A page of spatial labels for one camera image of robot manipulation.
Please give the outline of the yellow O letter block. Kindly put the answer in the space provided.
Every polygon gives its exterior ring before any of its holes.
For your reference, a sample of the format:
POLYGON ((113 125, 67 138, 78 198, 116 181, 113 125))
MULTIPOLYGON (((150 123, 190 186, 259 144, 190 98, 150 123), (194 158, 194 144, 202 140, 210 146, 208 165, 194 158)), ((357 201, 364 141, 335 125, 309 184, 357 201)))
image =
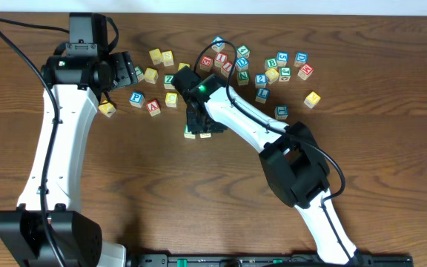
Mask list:
POLYGON ((181 70, 181 69, 183 69, 183 68, 188 68, 188 69, 190 69, 191 68, 191 66, 188 64, 188 63, 183 63, 183 62, 180 62, 179 63, 179 67, 178 67, 178 70, 181 70))

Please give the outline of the green R letter block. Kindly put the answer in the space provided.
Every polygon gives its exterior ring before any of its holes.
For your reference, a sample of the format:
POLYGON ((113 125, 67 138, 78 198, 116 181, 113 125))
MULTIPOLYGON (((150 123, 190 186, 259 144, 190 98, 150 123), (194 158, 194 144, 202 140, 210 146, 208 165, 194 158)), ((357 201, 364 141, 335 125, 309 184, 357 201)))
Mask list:
POLYGON ((196 135, 188 130, 187 125, 185 126, 185 130, 184 130, 184 138, 186 138, 186 139, 195 139, 196 138, 196 135))

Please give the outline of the green B letter block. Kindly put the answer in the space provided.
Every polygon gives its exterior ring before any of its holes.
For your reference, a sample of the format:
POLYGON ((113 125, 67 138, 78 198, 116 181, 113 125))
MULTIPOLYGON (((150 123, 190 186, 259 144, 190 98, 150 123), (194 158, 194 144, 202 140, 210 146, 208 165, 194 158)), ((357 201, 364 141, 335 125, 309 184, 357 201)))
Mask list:
POLYGON ((277 69, 277 59, 276 58, 268 58, 265 60, 265 70, 268 71, 270 69, 277 69))

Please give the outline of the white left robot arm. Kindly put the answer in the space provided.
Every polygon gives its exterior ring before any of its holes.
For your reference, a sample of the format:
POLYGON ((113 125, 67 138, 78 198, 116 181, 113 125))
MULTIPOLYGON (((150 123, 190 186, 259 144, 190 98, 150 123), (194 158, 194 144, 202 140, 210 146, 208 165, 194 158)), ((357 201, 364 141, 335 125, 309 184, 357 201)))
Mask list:
POLYGON ((109 40, 110 17, 71 13, 68 36, 35 74, 44 115, 33 167, 12 211, 0 211, 0 239, 20 266, 134 266, 121 244, 103 239, 82 214, 81 174, 87 137, 114 89, 137 83, 127 52, 109 40))

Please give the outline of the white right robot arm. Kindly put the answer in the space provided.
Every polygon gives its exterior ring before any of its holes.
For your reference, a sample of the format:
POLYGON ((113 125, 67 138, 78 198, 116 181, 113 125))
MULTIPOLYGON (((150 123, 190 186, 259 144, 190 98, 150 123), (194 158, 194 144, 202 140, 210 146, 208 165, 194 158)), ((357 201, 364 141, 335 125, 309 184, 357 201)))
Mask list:
POLYGON ((301 122, 288 125, 246 102, 222 78, 206 79, 184 67, 172 85, 184 99, 187 129, 195 134, 230 129, 258 153, 268 186, 288 207, 295 208, 314 238, 319 258, 335 265, 359 262, 358 250, 348 238, 334 210, 328 175, 334 168, 344 174, 301 122))

